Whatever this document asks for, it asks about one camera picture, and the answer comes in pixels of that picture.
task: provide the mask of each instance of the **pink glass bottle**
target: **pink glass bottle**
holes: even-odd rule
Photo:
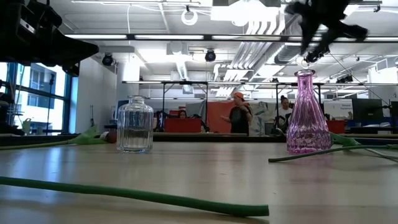
[[[315,99],[312,75],[314,70],[295,73],[298,93],[287,131],[287,150],[291,154],[306,154],[329,149],[330,135],[319,102]]]

